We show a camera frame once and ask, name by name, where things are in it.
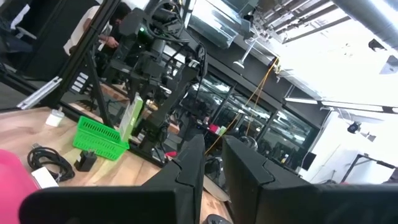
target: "ceiling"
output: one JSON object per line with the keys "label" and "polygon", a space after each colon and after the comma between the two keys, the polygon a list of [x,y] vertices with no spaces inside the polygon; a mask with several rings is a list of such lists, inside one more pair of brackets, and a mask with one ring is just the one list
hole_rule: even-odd
{"label": "ceiling", "polygon": [[[196,6],[202,1],[209,0],[197,0]],[[316,99],[398,106],[396,69],[385,68],[388,75],[380,75],[391,53],[372,51],[368,43],[374,34],[361,23],[327,0],[258,3],[263,7],[257,7],[254,25],[260,38],[251,54],[265,64],[280,57],[281,78]],[[296,38],[307,32],[313,34]],[[240,35],[233,41],[249,46]]]}

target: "air duct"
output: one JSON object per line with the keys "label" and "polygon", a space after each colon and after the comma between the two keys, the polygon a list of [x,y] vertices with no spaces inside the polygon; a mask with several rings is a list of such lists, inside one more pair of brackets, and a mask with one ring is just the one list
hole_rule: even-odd
{"label": "air duct", "polygon": [[362,23],[386,48],[398,55],[398,2],[396,0],[332,0],[351,18]]}

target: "green basket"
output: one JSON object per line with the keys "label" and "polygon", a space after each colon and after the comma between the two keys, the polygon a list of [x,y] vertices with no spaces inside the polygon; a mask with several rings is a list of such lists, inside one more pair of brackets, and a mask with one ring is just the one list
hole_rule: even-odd
{"label": "green basket", "polygon": [[97,155],[113,161],[129,149],[128,142],[122,142],[117,130],[84,116],[80,116],[77,124],[73,146],[85,151],[95,150]]}

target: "security camera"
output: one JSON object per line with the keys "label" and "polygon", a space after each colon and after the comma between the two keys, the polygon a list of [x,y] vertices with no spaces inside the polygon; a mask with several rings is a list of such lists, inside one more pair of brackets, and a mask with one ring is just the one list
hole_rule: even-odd
{"label": "security camera", "polygon": [[351,134],[356,134],[361,131],[361,123],[355,121],[353,124],[351,124],[348,128],[347,131]]}

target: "yellow cable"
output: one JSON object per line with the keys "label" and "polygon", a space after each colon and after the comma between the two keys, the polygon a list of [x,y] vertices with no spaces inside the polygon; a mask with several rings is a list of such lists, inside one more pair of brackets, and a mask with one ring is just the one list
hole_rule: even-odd
{"label": "yellow cable", "polygon": [[[261,84],[261,83],[265,83],[266,78],[267,78],[267,75],[271,72],[271,70],[272,70],[272,68],[274,67],[276,61],[278,61],[278,58],[277,58],[277,60],[275,60],[275,62],[272,64],[272,66],[268,69],[267,74],[264,75],[264,78],[262,78],[260,84]],[[251,98],[253,98],[253,96],[256,94],[257,90],[259,89],[260,84],[257,86],[256,90],[254,90],[253,94],[250,96],[250,98],[249,98],[248,101],[244,104],[244,106],[248,105],[248,103],[251,101]],[[228,127],[226,128],[226,131],[225,131],[225,132],[227,132],[227,131],[229,130],[229,128],[230,128],[231,125],[236,121],[236,118],[238,118],[238,116],[239,116],[239,113],[235,116],[235,118],[232,120],[232,122],[228,125]],[[207,151],[205,152],[205,155],[207,155],[207,153],[214,147],[214,145],[218,142],[218,140],[220,140],[220,138],[221,138],[221,135],[218,136],[218,138],[216,139],[216,141],[209,147],[209,149],[207,149]]]}
{"label": "yellow cable", "polygon": [[252,118],[253,118],[254,110],[256,109],[257,103],[258,103],[258,101],[259,101],[259,98],[260,98],[260,95],[261,95],[261,90],[264,89],[264,84],[266,84],[266,80],[267,80],[267,78],[268,78],[268,75],[270,74],[271,70],[274,68],[274,65],[275,65],[275,63],[276,63],[277,61],[278,61],[278,58],[275,60],[274,64],[272,64],[271,69],[268,69],[266,78],[264,79],[263,83],[261,83],[261,89],[259,89],[260,92],[259,92],[259,94],[257,94],[256,103],[254,104],[254,108],[253,108],[253,110],[251,111],[250,120],[249,120],[249,125],[248,125],[248,128],[247,128],[247,130],[246,130],[246,136],[249,134],[249,129],[250,129],[251,120],[252,120]]}

